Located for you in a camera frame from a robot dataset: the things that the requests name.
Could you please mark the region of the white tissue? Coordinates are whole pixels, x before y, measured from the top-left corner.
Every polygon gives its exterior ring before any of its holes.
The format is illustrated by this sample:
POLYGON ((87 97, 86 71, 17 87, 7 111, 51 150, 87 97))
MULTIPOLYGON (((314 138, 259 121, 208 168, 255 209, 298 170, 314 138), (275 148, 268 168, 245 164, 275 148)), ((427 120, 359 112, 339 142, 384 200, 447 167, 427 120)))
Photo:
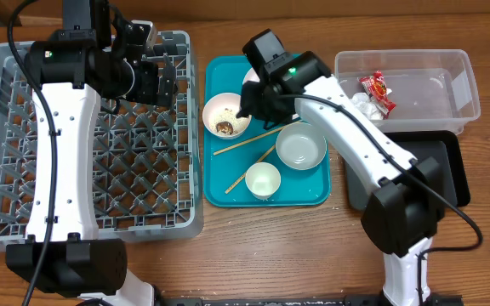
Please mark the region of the white tissue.
POLYGON ((351 102, 369 120, 383 120, 383 113, 366 93, 355 93, 351 102))

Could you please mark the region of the red snack wrapper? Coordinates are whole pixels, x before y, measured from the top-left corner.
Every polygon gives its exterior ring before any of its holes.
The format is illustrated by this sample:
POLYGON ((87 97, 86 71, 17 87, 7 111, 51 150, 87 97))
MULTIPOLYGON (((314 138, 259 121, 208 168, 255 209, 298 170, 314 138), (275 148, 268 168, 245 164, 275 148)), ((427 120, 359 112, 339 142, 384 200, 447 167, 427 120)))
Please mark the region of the red snack wrapper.
POLYGON ((389 92, 385 83, 385 76, 381 71, 375 71, 370 76, 358 78, 370 100, 381 112, 382 117, 387 119, 390 112, 396 108, 396 104, 388 97, 389 92))

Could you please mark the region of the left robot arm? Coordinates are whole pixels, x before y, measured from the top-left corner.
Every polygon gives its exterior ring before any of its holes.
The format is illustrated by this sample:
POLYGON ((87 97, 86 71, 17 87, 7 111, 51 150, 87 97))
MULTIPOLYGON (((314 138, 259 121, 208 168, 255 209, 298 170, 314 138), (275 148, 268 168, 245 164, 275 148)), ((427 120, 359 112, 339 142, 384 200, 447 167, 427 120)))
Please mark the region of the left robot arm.
POLYGON ((102 100, 170 107, 176 70, 150 62, 157 30, 107 1, 66 1, 63 26, 15 61, 32 88, 37 165, 26 241, 6 249, 30 291, 83 305, 159 305, 128 269, 121 239, 102 240, 93 204, 94 130, 102 100))

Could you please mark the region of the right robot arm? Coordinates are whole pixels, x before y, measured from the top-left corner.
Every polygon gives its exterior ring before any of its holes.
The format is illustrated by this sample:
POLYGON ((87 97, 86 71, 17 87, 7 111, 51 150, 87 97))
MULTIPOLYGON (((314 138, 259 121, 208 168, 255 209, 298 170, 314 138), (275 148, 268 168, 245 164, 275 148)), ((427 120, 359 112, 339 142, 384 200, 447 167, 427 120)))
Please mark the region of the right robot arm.
POLYGON ((242 86, 238 115, 259 119, 266 129, 293 115, 312 125, 344 158, 367 194, 361 223, 384 254, 386 301, 427 302, 424 265, 446 205, 440 164, 432 157, 419 161, 382 133, 311 51, 293 56, 270 29, 252 37, 242 51, 259 80, 242 86))

